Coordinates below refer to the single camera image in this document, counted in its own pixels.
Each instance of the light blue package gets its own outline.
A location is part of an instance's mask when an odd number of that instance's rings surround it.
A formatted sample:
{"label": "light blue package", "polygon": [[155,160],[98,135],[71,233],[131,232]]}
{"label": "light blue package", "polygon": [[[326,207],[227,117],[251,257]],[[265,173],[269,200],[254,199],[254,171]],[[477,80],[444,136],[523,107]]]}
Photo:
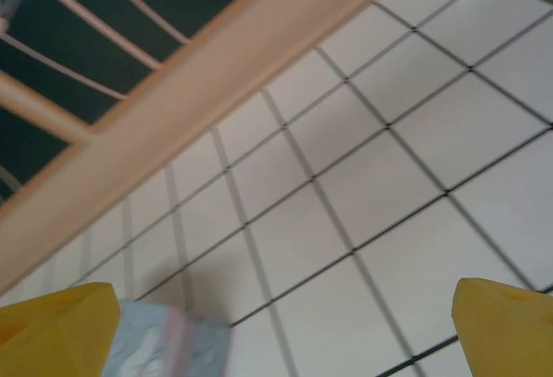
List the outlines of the light blue package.
{"label": "light blue package", "polygon": [[230,330],[174,308],[120,301],[118,332],[102,377],[220,377]]}

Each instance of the tile grout line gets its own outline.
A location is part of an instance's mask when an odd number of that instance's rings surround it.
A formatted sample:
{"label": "tile grout line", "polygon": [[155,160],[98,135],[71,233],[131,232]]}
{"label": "tile grout line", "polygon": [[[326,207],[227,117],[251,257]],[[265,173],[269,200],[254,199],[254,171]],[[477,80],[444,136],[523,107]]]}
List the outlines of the tile grout line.
{"label": "tile grout line", "polygon": [[[510,157],[511,155],[514,155],[516,152],[519,152],[520,150],[522,150],[525,146],[529,145],[529,144],[532,144],[533,142],[537,141],[540,137],[542,137],[543,135],[545,135],[546,133],[548,133],[550,130],[548,129],[544,129],[543,131],[539,132],[537,135],[525,140],[523,143],[515,146],[514,148],[512,148],[511,150],[507,151],[505,154],[499,156],[498,158],[494,159],[493,161],[491,161],[487,166],[481,168],[481,169],[478,169],[476,170],[472,175],[464,178],[463,180],[461,180],[460,182],[458,182],[457,184],[455,184],[450,190],[449,190],[449,193],[453,193],[454,191],[456,191],[457,189],[459,189],[460,187],[462,187],[463,185],[465,185],[466,183],[468,182],[471,182],[474,178],[476,178],[477,176],[480,176],[482,175],[483,173],[487,172],[488,170],[490,169],[493,169],[496,165],[500,164],[501,162],[503,162],[505,159],[507,159],[508,157]],[[380,131],[380,132],[377,132],[377,134],[381,134],[381,133],[384,133],[384,130]],[[357,151],[359,150],[362,146],[365,146],[365,144],[367,144],[367,140],[373,140],[374,138],[376,137],[369,137],[367,138],[365,141],[362,141],[360,144],[356,145],[355,147],[353,147],[352,150],[348,151],[346,154],[344,154],[344,157],[349,157],[350,155],[352,155],[353,153],[353,150],[354,151]],[[316,176],[320,176],[322,175],[324,172],[327,171],[327,169],[330,169],[332,168],[335,164],[337,163],[340,163],[342,161],[342,158],[338,158],[336,160],[335,163],[332,163],[330,164],[329,166],[327,166],[325,169],[323,169],[320,173],[318,173]],[[265,214],[267,214],[269,211],[271,211],[272,208],[276,207],[277,205],[283,203],[284,201],[286,201],[287,199],[291,198],[294,194],[296,194],[297,192],[299,192],[301,189],[303,189],[304,187],[306,187],[307,185],[309,185],[312,181],[311,180],[308,180],[306,181],[305,183],[301,184],[300,186],[298,186],[297,188],[295,188],[294,190],[292,190],[291,192],[289,192],[288,194],[286,194],[284,197],[280,198],[279,200],[277,200],[275,203],[271,204],[270,206],[268,206],[265,210],[263,210],[262,212],[260,212],[259,214],[255,215],[250,221],[249,223],[253,223],[254,221],[258,220],[259,218],[261,218],[262,216],[264,216]],[[394,223],[392,223],[391,225],[389,225],[388,227],[386,227],[385,229],[381,230],[380,232],[374,234],[373,236],[371,236],[370,238],[368,238],[367,240],[365,240],[363,243],[361,243],[360,245],[357,245],[355,247],[355,251],[358,251],[360,249],[362,249],[363,247],[365,246],[368,246],[370,245],[373,241],[375,240],[378,240],[380,237],[384,236],[386,233],[390,232],[391,230],[395,229],[396,227],[399,227],[400,225],[402,225],[404,222],[406,222],[407,220],[409,220],[410,218],[418,215],[419,213],[421,213],[423,210],[425,210],[426,208],[430,207],[432,204],[436,203],[437,201],[439,201],[440,199],[446,197],[447,194],[446,193],[441,193],[440,195],[437,195],[436,197],[432,198],[430,201],[427,201],[426,203],[424,203],[421,207],[419,208],[416,208],[415,210],[413,210],[412,212],[408,213],[407,215],[405,215],[403,218],[395,221]],[[222,245],[223,243],[227,242],[231,237],[233,237],[235,234],[241,232],[244,228],[243,227],[239,227],[238,229],[236,229],[235,231],[229,233],[225,238],[223,238],[222,240],[220,240],[218,243],[215,243],[214,245],[212,245],[211,247],[209,247],[208,249],[206,249],[203,253],[201,253],[200,255],[198,255],[196,258],[192,259],[190,262],[188,262],[187,265],[185,265],[183,268],[179,269],[177,272],[169,275],[169,277],[165,278],[161,283],[157,284],[156,286],[154,286],[152,289],[148,290],[146,293],[144,293],[142,296],[140,296],[138,299],[141,299],[143,297],[146,297],[147,295],[149,295],[152,291],[154,291],[155,289],[157,289],[158,287],[162,286],[163,284],[167,283],[171,278],[173,278],[176,274],[178,274],[179,272],[182,272],[182,270],[188,268],[190,265],[194,264],[195,262],[197,262],[198,260],[204,258],[205,256],[207,256],[211,251],[215,250],[217,247],[219,247],[220,245]],[[316,273],[314,273],[311,277],[308,277],[308,280],[312,279],[312,278],[315,278],[316,276],[318,276],[319,274],[325,272],[329,267],[332,267],[332,265],[335,265],[338,261],[341,261],[343,260],[344,258],[348,257],[351,255],[351,252],[347,252],[345,253],[344,255],[340,256],[337,260],[333,261],[333,262],[330,262],[327,266],[324,266],[323,268],[321,268],[319,271],[317,271]],[[277,301],[278,299],[286,296],[287,294],[289,294],[291,291],[297,289],[300,285],[303,285],[305,283],[308,282],[308,280],[304,279],[303,281],[299,282],[298,284],[295,284],[293,286],[291,286],[288,290],[282,292],[280,295],[276,296],[273,298],[273,301]],[[238,324],[238,323],[241,323],[245,320],[246,318],[245,317],[242,317],[240,319],[238,319],[235,323],[233,324]]]}
{"label": "tile grout line", "polygon": [[463,178],[462,180],[460,180],[459,182],[457,182],[456,184],[454,184],[450,189],[449,191],[450,192],[454,192],[456,191],[457,189],[459,189],[460,187],[462,187],[463,185],[471,182],[473,179],[475,178],[478,178],[479,176],[481,176],[482,174],[485,174],[489,169],[492,169],[494,168],[497,164],[499,163],[502,163],[503,161],[505,161],[507,158],[509,158],[510,156],[513,156],[515,155],[517,152],[521,151],[522,149],[524,149],[526,146],[529,146],[531,144],[533,144],[534,142],[536,142],[539,138],[543,137],[544,135],[546,135],[547,133],[549,133],[553,128],[549,127],[549,128],[543,128],[540,132],[536,133],[535,135],[533,135],[532,137],[529,137],[528,139],[525,139],[523,142],[521,142],[520,144],[518,145],[515,145],[513,146],[512,148],[510,148],[508,151],[506,151],[505,153],[501,154],[499,157],[495,158],[493,161],[491,161],[490,163],[488,163],[487,165],[481,167],[480,169],[477,169],[473,174],[470,174],[469,176],[466,176],[465,178]]}
{"label": "tile grout line", "polygon": [[[271,112],[273,113],[273,116],[275,117],[276,121],[284,126],[284,118],[283,115],[280,113],[280,111],[277,108],[277,105],[275,104],[275,101],[270,96],[270,94],[262,90],[262,95],[265,98],[265,101],[267,102],[268,107],[270,108]],[[321,205],[325,209],[328,218],[331,220],[334,228],[338,232],[343,245],[345,248],[351,253],[351,257],[353,260],[353,263],[356,265],[361,277],[365,281],[365,285],[368,288],[369,293],[372,295],[372,297],[375,299],[375,302],[380,309],[381,313],[383,314],[388,326],[391,329],[391,333],[397,340],[398,345],[403,350],[404,354],[407,355],[407,357],[411,357],[413,355],[413,351],[407,342],[407,339],[405,338],[403,332],[401,331],[399,324],[397,323],[396,318],[393,316],[390,307],[388,306],[387,302],[385,301],[382,293],[380,292],[379,288],[376,285],[376,282],[372,278],[370,272],[368,271],[367,267],[361,260],[360,256],[354,251],[354,245],[351,241],[351,238],[349,237],[349,234],[347,233],[346,229],[344,228],[340,217],[336,214],[334,207],[330,203],[326,193],[324,192],[321,184],[319,183],[318,178],[315,176],[314,171],[311,169],[311,166],[309,165],[309,162],[305,155],[302,152],[302,149],[300,148],[300,145],[297,143],[296,139],[294,138],[294,135],[289,130],[288,126],[285,127],[285,130],[283,132],[284,136],[286,137],[286,140],[289,143],[290,148],[294,151],[294,155],[296,155],[296,159],[300,162],[300,165],[302,166],[303,171],[305,172],[306,176],[312,180],[313,188],[315,190],[315,193],[317,195],[317,198],[319,199]],[[416,369],[416,373],[423,377],[424,373],[422,369]]]}
{"label": "tile grout line", "polygon": [[[552,291],[553,291],[553,284],[549,285],[546,288],[543,288],[539,292],[543,293],[543,294],[547,294],[547,293],[550,293]],[[430,356],[434,353],[437,353],[438,351],[440,351],[440,350],[442,350],[442,349],[444,349],[444,348],[446,348],[446,347],[448,347],[448,346],[450,346],[450,345],[452,345],[452,344],[454,344],[458,341],[459,341],[459,336],[458,335],[452,335],[449,338],[443,340],[442,342],[438,342],[437,344],[425,349],[421,353],[419,353],[417,355],[413,355],[413,357],[410,360],[403,361],[403,362],[399,363],[397,366],[389,368],[385,372],[379,374],[377,377],[387,377],[387,376],[393,375],[393,374],[397,373],[398,371],[400,371],[400,370],[402,370],[406,367],[409,367],[409,366],[413,365],[414,363],[419,362],[419,361],[425,359],[426,357],[428,357],[428,356]]]}
{"label": "tile grout line", "polygon": [[[168,195],[171,208],[176,208],[171,213],[171,223],[173,224],[173,232],[175,237],[175,245],[177,249],[177,256],[179,258],[179,265],[181,268],[188,264],[188,254],[186,249],[186,234],[184,233],[184,226],[182,224],[181,211],[178,207],[178,194],[176,189],[175,168],[172,163],[168,163],[165,166],[165,176],[167,179]],[[186,311],[191,310],[194,307],[194,292],[192,288],[192,276],[189,269],[183,269],[181,275],[181,288],[184,293],[185,302],[184,309]]]}
{"label": "tile grout line", "polygon": [[436,11],[434,11],[432,14],[430,14],[426,18],[424,18],[417,25],[415,25],[415,26],[410,25],[410,28],[419,29],[421,27],[424,27],[426,24],[431,22],[433,19],[435,19],[437,16],[439,16],[443,11],[447,10],[450,6],[452,6],[454,3],[457,3],[458,1],[459,0],[448,0],[444,5],[442,5],[440,8],[438,8]]}
{"label": "tile grout line", "polygon": [[[385,7],[381,3],[373,3],[376,7],[380,8],[383,12],[388,14],[389,16],[392,16],[393,18],[396,18],[398,21],[400,21],[403,25],[406,27],[409,27],[410,24],[405,21],[401,16],[390,10],[389,8]],[[449,57],[451,60],[455,61],[456,63],[460,64],[469,73],[472,73],[474,76],[478,77],[481,81],[488,84],[490,87],[492,87],[494,90],[500,92],[504,96],[506,96],[511,102],[513,102],[516,106],[521,107],[523,110],[534,116],[534,118],[537,118],[538,120],[544,122],[547,125],[550,125],[550,121],[542,115],[540,112],[536,111],[529,105],[527,105],[522,100],[516,98],[511,93],[507,92],[505,89],[497,85],[496,83],[492,82],[490,79],[488,79],[486,76],[484,76],[479,70],[476,70],[477,66],[480,66],[484,61],[488,61],[492,59],[496,54],[499,54],[504,49],[511,46],[514,42],[518,41],[520,38],[522,38],[524,35],[528,34],[530,31],[532,31],[535,27],[537,27],[539,24],[544,22],[549,16],[551,16],[551,12],[548,12],[544,14],[543,16],[540,16],[537,20],[534,22],[531,22],[530,25],[526,26],[524,29],[517,32],[515,35],[510,37],[507,41],[502,42],[494,48],[490,53],[486,54],[484,57],[482,57],[480,60],[476,61],[474,65],[469,65],[466,63],[463,59],[452,53],[447,48],[443,47],[442,44],[436,42],[434,39],[430,38],[428,35],[423,33],[420,29],[417,27],[411,26],[411,29],[414,33],[422,37],[428,44],[432,45],[434,48],[440,50],[443,54],[445,54],[447,57]]]}
{"label": "tile grout line", "polygon": [[[217,150],[217,154],[219,155],[221,166],[223,168],[228,168],[228,157],[226,155],[225,146],[223,145],[223,140],[220,136],[218,128],[213,128],[211,130],[211,134],[213,137],[213,142],[215,143],[215,149]],[[296,362],[294,361],[292,350],[284,332],[282,320],[280,319],[280,316],[278,314],[277,307],[271,303],[272,296],[270,294],[269,280],[267,279],[267,275],[264,271],[261,257],[259,256],[259,251],[257,249],[253,234],[250,229],[250,223],[247,220],[244,204],[240,197],[236,181],[234,180],[234,175],[230,169],[226,172],[226,182],[231,194],[232,202],[238,215],[238,219],[240,220],[240,223],[242,223],[242,225],[244,226],[245,243],[247,245],[248,253],[250,254],[250,258],[257,275],[257,281],[261,286],[261,292],[263,293],[265,302],[269,304],[268,310],[270,314],[270,320],[273,329],[275,330],[276,339],[278,340],[278,344],[282,351],[283,358],[286,363],[286,368],[288,369],[290,377],[299,377]]]}
{"label": "tile grout line", "polygon": [[125,197],[121,201],[121,212],[123,214],[123,269],[124,269],[124,293],[128,298],[135,296],[134,281],[134,260],[132,255],[132,245],[130,238],[132,236],[132,209],[130,208],[130,198]]}
{"label": "tile grout line", "polygon": [[[328,57],[328,55],[323,56],[324,60],[328,62],[328,65],[341,77],[343,72],[340,68],[333,62],[333,60]],[[404,150],[404,152],[413,160],[418,168],[432,181],[436,188],[442,191],[450,201],[450,203],[457,209],[458,213],[462,215],[465,221],[471,226],[471,228],[484,240],[484,242],[495,252],[499,259],[517,276],[524,286],[529,289],[535,289],[532,282],[522,273],[522,271],[515,265],[515,263],[503,252],[503,250],[498,246],[498,244],[492,239],[492,237],[480,226],[476,220],[470,215],[470,213],[450,194],[450,189],[447,188],[442,181],[434,174],[430,167],[422,160],[421,157],[407,144],[407,142],[397,133],[397,131],[388,124],[378,111],[378,109],[371,103],[369,99],[350,81],[348,85],[352,89],[353,93],[357,96],[359,101],[365,105],[365,107],[372,112],[374,117],[382,124],[385,125],[395,139],[397,144]]]}
{"label": "tile grout line", "polygon": [[538,25],[540,25],[540,24],[546,22],[547,20],[549,20],[551,18],[551,16],[553,16],[553,9],[550,9],[547,13],[540,16],[537,20],[531,22],[529,25],[527,25],[526,27],[521,29],[519,32],[517,32],[515,35],[513,35],[511,38],[509,38],[505,42],[502,42],[501,44],[499,44],[496,48],[494,48],[492,51],[490,51],[488,54],[486,54],[480,60],[476,61],[474,63],[474,68],[480,67],[482,64],[484,64],[486,61],[490,60],[492,57],[494,57],[500,51],[503,51],[505,48],[512,45],[518,39],[520,39],[524,35],[528,34],[535,27],[537,27]]}
{"label": "tile grout line", "polygon": [[[454,2],[456,2],[457,0],[449,0],[447,3],[444,4],[447,5],[447,7],[451,4],[453,4]],[[384,5],[382,5],[381,3],[379,2],[375,2],[373,3],[374,6],[376,6],[377,8],[383,10],[384,12],[386,12],[388,15],[396,18],[396,20],[400,21],[406,28],[410,29],[409,31],[407,31],[405,34],[401,35],[400,37],[398,37],[394,42],[392,42],[387,48],[384,48],[383,50],[381,50],[379,53],[375,54],[371,59],[369,59],[369,61],[367,61],[366,63],[364,63],[363,65],[361,65],[358,69],[354,70],[348,77],[347,77],[347,80],[350,80],[352,79],[353,77],[355,77],[356,75],[358,75],[359,73],[363,72],[366,68],[368,68],[372,63],[374,63],[375,61],[379,60],[381,57],[383,57],[384,55],[386,55],[387,53],[389,53],[392,49],[394,49],[394,47],[396,47],[399,43],[401,43],[402,41],[404,41],[407,37],[409,37],[409,35],[413,34],[413,32],[416,31],[416,27],[413,27],[411,26],[408,22],[406,22],[405,20],[403,20],[401,17],[399,17],[398,15],[396,15],[395,13],[393,13],[391,10],[389,10],[388,8],[386,8]],[[434,11],[433,13],[431,13],[427,18],[425,18],[424,20],[422,20],[419,25],[417,27],[420,27],[422,25],[424,25],[426,22],[429,22],[431,19],[433,19],[435,17],[435,14],[439,11],[439,12],[442,12],[443,11],[443,6],[441,8],[439,8],[438,10]],[[521,34],[520,36],[522,36],[523,34],[525,34],[525,32],[527,31],[530,31],[530,29],[524,29],[523,31],[520,31],[519,33],[517,33],[515,36],[517,36],[518,34]],[[422,38],[425,38],[427,40],[427,42],[429,42],[429,39],[426,35],[422,34],[422,33],[418,33]],[[429,42],[430,44],[436,46],[436,43],[435,42]],[[501,48],[503,48],[503,46],[506,44],[507,42],[503,43],[502,45],[500,45]],[[453,58],[456,62],[459,62],[459,59],[457,59],[452,53],[450,53],[449,51],[445,51],[444,52],[447,56]],[[461,61],[461,65],[464,66],[464,67],[467,67],[469,68],[469,66],[464,62],[464,61]],[[306,114],[307,112],[309,112],[309,110],[313,109],[316,105],[318,105],[319,103],[321,103],[326,97],[330,96],[330,94],[332,94],[333,92],[335,92],[336,90],[338,90],[340,87],[344,86],[344,81],[342,81],[341,83],[338,83],[337,85],[335,85],[334,87],[332,87],[331,89],[329,89],[326,93],[323,93],[318,99],[316,99],[314,102],[312,102],[310,105],[306,106],[304,109],[302,109],[301,111],[299,111],[294,117],[292,117],[290,119],[290,121],[288,122],[288,124],[292,124],[293,122],[295,122],[297,119],[301,118],[304,114]],[[513,98],[512,95],[510,95],[509,93],[507,94],[508,97],[510,97],[511,99]],[[428,96],[427,99],[423,99],[421,100],[419,103],[420,105],[422,105],[423,103],[426,103],[429,99],[431,98],[431,96]],[[409,115],[411,112],[415,111],[415,109],[417,108],[418,106],[414,106],[412,108],[412,110],[409,110],[407,112],[404,112],[402,113],[402,115],[398,118],[396,118],[394,121],[392,121],[393,124],[396,123],[396,121],[400,120],[400,119],[403,119],[405,118],[407,115]],[[533,112],[535,113],[535,111],[533,111],[532,109],[528,109],[527,108],[527,112]],[[236,160],[234,160],[232,163],[230,163],[230,166],[231,167],[234,167],[235,165],[238,165],[240,162],[242,162],[243,160],[245,160],[249,155],[251,155],[253,152],[255,152],[258,148],[262,147],[264,144],[266,144],[267,142],[269,142],[273,137],[275,137],[276,135],[278,135],[281,131],[283,130],[283,128],[279,128],[277,129],[276,131],[272,132],[270,135],[268,135],[266,138],[262,139],[259,143],[257,143],[256,145],[254,145],[250,150],[246,151],[245,154],[243,154],[242,156],[240,156],[239,158],[237,158]],[[224,175],[223,171],[221,171],[220,173],[218,173],[217,175],[215,175],[211,180],[205,182],[203,185],[199,186],[198,189],[196,189],[193,193],[191,193],[189,196],[187,196],[186,198],[184,198],[183,200],[181,200],[179,203],[178,203],[178,207],[181,207],[183,206],[184,204],[186,204],[188,201],[190,201],[192,198],[194,198],[194,196],[196,196],[197,194],[199,194],[201,191],[203,191],[203,189],[207,188],[209,185],[211,185],[213,182],[217,181],[220,177],[222,177]],[[141,237],[143,234],[145,234],[146,232],[148,232],[151,228],[153,228],[156,224],[158,224],[159,222],[163,221],[166,217],[168,217],[169,215],[171,215],[171,213],[175,211],[174,208],[171,208],[168,212],[162,214],[157,220],[154,220],[149,226],[146,226],[146,228],[144,228],[144,230],[142,230],[141,232],[139,232],[136,236],[134,236],[131,241],[135,241],[137,240],[139,237]],[[91,268],[91,270],[89,272],[86,272],[85,275],[82,275],[79,280],[77,281],[77,283],[84,279],[86,276],[89,276],[91,273],[95,272],[100,266],[102,266],[104,263],[106,263],[107,261],[109,261],[110,259],[112,259],[113,257],[115,257],[119,252],[121,252],[123,250],[123,248],[120,248],[120,249],[117,249],[113,254],[111,255],[108,255],[104,260],[100,261],[96,266],[93,266]]]}
{"label": "tile grout line", "polygon": [[[313,108],[315,108],[317,105],[319,105],[322,101],[324,101],[327,97],[329,97],[330,95],[332,95],[334,92],[336,92],[338,89],[340,89],[341,87],[343,87],[345,85],[345,83],[347,82],[347,80],[349,79],[352,79],[353,77],[355,77],[357,74],[363,72],[366,68],[368,68],[372,63],[374,63],[375,61],[379,60],[380,58],[382,58],[384,55],[388,54],[392,49],[394,49],[394,47],[396,47],[399,43],[401,43],[402,41],[404,41],[407,37],[409,37],[412,33],[411,30],[407,30],[405,34],[401,35],[400,37],[398,37],[394,42],[392,42],[387,48],[381,50],[379,53],[375,54],[369,61],[367,61],[366,63],[364,63],[363,65],[361,65],[358,69],[354,70],[352,72],[352,74],[350,74],[346,79],[344,79],[343,81],[341,81],[340,83],[337,83],[336,85],[334,85],[333,87],[331,87],[330,89],[328,89],[326,92],[324,92],[319,98],[317,98],[316,100],[314,100],[313,102],[311,102],[309,105],[307,105],[305,108],[303,108],[302,110],[300,110],[296,115],[294,115],[288,122],[288,125],[291,125],[293,124],[296,120],[300,119],[302,116],[304,116],[305,114],[307,114],[310,110],[312,110]],[[252,155],[254,152],[256,152],[259,148],[261,148],[262,146],[264,146],[265,144],[267,144],[272,138],[274,138],[275,136],[277,136],[279,133],[281,133],[283,131],[283,127],[279,127],[278,129],[276,129],[275,131],[273,131],[272,133],[270,133],[267,137],[265,137],[264,139],[262,139],[261,141],[259,141],[256,145],[254,145],[251,149],[249,149],[248,151],[246,151],[244,154],[242,154],[240,157],[238,157],[237,159],[235,159],[232,163],[229,163],[228,167],[230,168],[234,168],[236,165],[240,164],[242,161],[244,161],[247,157],[249,157],[250,155]],[[336,163],[339,163],[340,159],[339,160],[336,160],[334,163],[331,163],[332,166],[334,166]],[[320,174],[322,174],[324,171],[328,170],[330,168],[329,165],[327,168],[323,169],[322,171],[320,171]],[[178,202],[178,204],[176,205],[177,207],[182,207],[183,205],[185,205],[186,203],[188,203],[190,200],[192,200],[195,196],[197,196],[197,194],[201,193],[204,189],[206,189],[207,187],[209,187],[212,183],[216,182],[217,180],[219,180],[219,178],[221,178],[223,175],[225,174],[224,170],[221,170],[218,174],[216,174],[215,176],[213,176],[210,180],[208,180],[207,182],[205,182],[204,184],[202,184],[201,186],[199,186],[195,191],[193,191],[190,195],[188,195],[187,197],[185,197],[184,199],[182,199],[181,201]],[[142,235],[146,234],[149,230],[151,230],[153,227],[155,227],[158,223],[162,222],[166,217],[168,217],[173,211],[175,211],[175,208],[171,208],[168,212],[162,214],[160,217],[158,217],[156,220],[152,221],[151,224],[149,224],[148,226],[146,226],[141,232],[137,233],[131,240],[130,242],[132,241],[136,241],[137,239],[139,239]],[[87,272],[85,275],[82,275],[82,277],[80,278],[80,280],[82,280],[83,278],[85,278],[86,276],[90,275],[91,273],[93,273],[95,270],[97,270],[101,265],[103,265],[104,263],[106,263],[107,261],[109,261],[110,259],[112,259],[113,257],[115,257],[121,250],[123,250],[122,248],[120,249],[117,249],[115,252],[113,252],[111,255],[108,255],[104,260],[100,261],[96,266],[93,266],[92,269]]]}
{"label": "tile grout line", "polygon": [[508,98],[516,106],[523,109],[525,112],[529,113],[531,116],[533,116],[534,118],[539,120],[540,122],[545,123],[549,126],[552,125],[551,121],[549,119],[547,119],[544,115],[542,115],[542,113],[536,111],[534,108],[532,108],[531,106],[527,105],[525,102],[523,102],[522,100],[520,100],[516,96],[514,96],[512,93],[505,90],[503,87],[501,87],[496,82],[494,82],[489,77],[487,77],[485,74],[483,74],[480,70],[474,70],[473,74],[476,77],[478,77],[480,80],[482,80],[484,83],[487,83],[489,86],[491,86],[496,91],[501,93],[503,96]]}
{"label": "tile grout line", "polygon": [[468,74],[468,71],[463,70],[462,72],[454,76],[451,80],[448,80],[443,85],[435,89],[433,92],[431,92],[430,94],[428,94],[427,96],[425,96],[424,98],[416,102],[412,107],[410,107],[404,112],[401,112],[397,117],[395,117],[390,121],[390,125],[395,125],[401,122],[402,120],[404,120],[405,118],[409,117],[411,113],[417,111],[418,109],[420,109],[421,107],[429,103],[433,98],[448,90],[452,85],[457,83],[459,80],[463,79],[467,74]]}

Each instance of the pink stripe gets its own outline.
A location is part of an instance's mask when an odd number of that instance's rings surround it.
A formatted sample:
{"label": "pink stripe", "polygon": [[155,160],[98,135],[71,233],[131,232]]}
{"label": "pink stripe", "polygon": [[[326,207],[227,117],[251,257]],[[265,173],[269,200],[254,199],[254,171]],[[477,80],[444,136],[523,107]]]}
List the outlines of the pink stripe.
{"label": "pink stripe", "polygon": [[111,28],[105,22],[96,17],[92,12],[87,10],[84,6],[78,3],[75,0],[58,0],[68,7],[75,15],[82,18],[84,21],[88,22],[89,25],[94,27],[99,33],[109,38],[112,42],[117,44],[120,48],[125,50],[127,53],[135,57],[137,60],[141,61],[144,66],[155,70],[159,68],[162,64],[151,57],[149,54],[146,54],[142,49],[137,47],[135,44],[124,38],[120,35],[115,29]]}

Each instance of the yellow object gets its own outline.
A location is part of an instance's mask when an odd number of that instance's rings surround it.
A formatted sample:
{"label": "yellow object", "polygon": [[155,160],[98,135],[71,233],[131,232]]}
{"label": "yellow object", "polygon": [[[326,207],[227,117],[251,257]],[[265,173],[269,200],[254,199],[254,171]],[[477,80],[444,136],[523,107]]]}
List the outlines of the yellow object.
{"label": "yellow object", "polygon": [[474,377],[553,375],[553,297],[462,279],[452,317]]}
{"label": "yellow object", "polygon": [[99,377],[118,322],[110,284],[0,308],[0,376]]}

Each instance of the white tile floor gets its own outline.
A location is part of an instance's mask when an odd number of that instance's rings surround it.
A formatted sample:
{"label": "white tile floor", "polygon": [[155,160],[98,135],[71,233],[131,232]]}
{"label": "white tile floor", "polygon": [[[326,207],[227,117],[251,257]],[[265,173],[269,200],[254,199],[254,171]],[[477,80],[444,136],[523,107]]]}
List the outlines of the white tile floor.
{"label": "white tile floor", "polygon": [[234,328],[230,377],[468,377],[467,276],[553,291],[553,17],[379,0],[2,296],[111,281]]}

